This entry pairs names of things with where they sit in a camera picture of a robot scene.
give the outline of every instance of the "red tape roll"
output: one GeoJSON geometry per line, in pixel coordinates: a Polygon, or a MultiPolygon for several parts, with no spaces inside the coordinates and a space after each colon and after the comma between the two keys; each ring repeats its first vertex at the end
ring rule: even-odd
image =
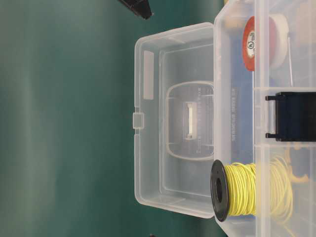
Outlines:
{"type": "MultiPolygon", "coordinates": [[[[275,52],[276,52],[276,25],[274,21],[270,20],[270,64],[272,63],[275,52]]],[[[255,39],[255,17],[252,16],[244,29],[242,37],[242,58],[245,67],[253,72],[255,71],[255,49],[256,49],[256,39],[255,39]]]]}

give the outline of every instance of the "white tape roll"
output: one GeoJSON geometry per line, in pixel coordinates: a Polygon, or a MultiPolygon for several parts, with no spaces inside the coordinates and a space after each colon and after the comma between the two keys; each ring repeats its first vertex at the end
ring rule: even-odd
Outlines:
{"type": "Polygon", "coordinates": [[[284,15],[270,15],[276,26],[275,55],[271,63],[273,69],[282,65],[288,52],[289,26],[284,15]]]}

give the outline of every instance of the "plastic container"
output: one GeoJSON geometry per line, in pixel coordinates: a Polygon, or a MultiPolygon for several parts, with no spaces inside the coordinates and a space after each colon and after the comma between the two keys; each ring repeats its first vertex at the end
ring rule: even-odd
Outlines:
{"type": "Polygon", "coordinates": [[[254,162],[256,216],[218,221],[227,235],[316,235],[316,143],[266,138],[276,132],[276,104],[266,96],[316,92],[315,22],[314,0],[230,0],[215,20],[214,39],[212,25],[201,24],[138,41],[133,126],[140,203],[210,218],[213,160],[254,162]],[[254,72],[246,69],[241,48],[252,16],[254,72]],[[277,40],[270,41],[270,34],[277,40]],[[199,99],[202,95],[208,98],[199,99]],[[293,190],[293,210],[285,223],[270,210],[275,155],[288,163],[293,190]]]}
{"type": "Polygon", "coordinates": [[[316,143],[266,138],[266,133],[276,131],[276,116],[275,103],[265,100],[279,92],[316,91],[315,22],[314,0],[230,0],[215,20],[214,156],[224,164],[257,166],[257,214],[218,221],[230,237],[316,235],[316,143]],[[277,56],[285,53],[277,66],[269,61],[270,44],[275,43],[269,41],[269,19],[276,15],[286,18],[289,29],[283,44],[276,44],[277,56]],[[241,53],[251,16],[255,16],[255,72],[245,68],[241,53]],[[293,212],[285,224],[270,212],[269,164],[275,154],[287,159],[293,175],[293,212]]]}
{"type": "Polygon", "coordinates": [[[211,218],[213,25],[144,37],[135,46],[135,197],[211,218]]]}

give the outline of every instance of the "open lid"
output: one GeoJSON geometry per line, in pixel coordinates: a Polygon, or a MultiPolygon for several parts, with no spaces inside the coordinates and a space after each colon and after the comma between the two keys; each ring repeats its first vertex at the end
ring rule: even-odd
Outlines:
{"type": "Polygon", "coordinates": [[[144,37],[135,46],[135,196],[146,205],[214,215],[213,25],[144,37]]]}

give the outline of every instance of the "yellow wire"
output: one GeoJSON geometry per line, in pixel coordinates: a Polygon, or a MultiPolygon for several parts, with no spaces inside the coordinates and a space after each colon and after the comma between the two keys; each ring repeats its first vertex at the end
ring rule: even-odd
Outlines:
{"type": "MultiPolygon", "coordinates": [[[[284,158],[275,155],[270,161],[270,208],[280,224],[286,223],[293,213],[293,190],[284,158]]],[[[230,208],[228,215],[256,214],[256,165],[233,163],[225,166],[230,208]]]]}

